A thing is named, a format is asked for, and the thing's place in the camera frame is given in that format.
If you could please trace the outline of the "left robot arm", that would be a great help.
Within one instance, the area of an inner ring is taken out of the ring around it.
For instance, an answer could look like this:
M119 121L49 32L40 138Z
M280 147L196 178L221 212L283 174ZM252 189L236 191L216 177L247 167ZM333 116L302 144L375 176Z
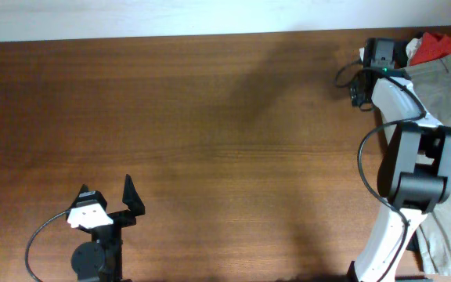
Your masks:
M134 226L145 214L145 205L130 175L125 176L122 202L125 210L108 213L101 192L83 185L70 206L67 222L91 235L71 256L72 270L81 282L122 282L122 230Z

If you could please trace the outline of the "white cloth piece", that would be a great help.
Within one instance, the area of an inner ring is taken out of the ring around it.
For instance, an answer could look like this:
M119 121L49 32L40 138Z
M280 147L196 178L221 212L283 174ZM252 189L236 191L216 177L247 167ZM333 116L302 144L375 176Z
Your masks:
M407 63L406 66L411 65L412 59L415 57L418 49L422 45L422 38L413 38L407 45L406 45L406 56L407 56Z

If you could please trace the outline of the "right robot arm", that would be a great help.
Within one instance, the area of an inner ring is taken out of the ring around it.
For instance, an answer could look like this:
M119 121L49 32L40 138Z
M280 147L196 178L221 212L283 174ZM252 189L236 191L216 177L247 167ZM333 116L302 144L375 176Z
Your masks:
M387 136L377 186L364 185L381 203L370 239L351 262L350 281L395 281L399 261L417 228L451 194L451 127L433 117L405 71L406 43L369 38L358 70L345 84L352 105L378 109Z

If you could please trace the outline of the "red garment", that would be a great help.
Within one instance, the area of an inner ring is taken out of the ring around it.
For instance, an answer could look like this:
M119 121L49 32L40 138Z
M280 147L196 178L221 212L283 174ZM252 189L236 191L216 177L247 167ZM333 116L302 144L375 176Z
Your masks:
M422 45L412 59L410 66L427 63L451 55L450 36L424 32L420 38L422 38Z

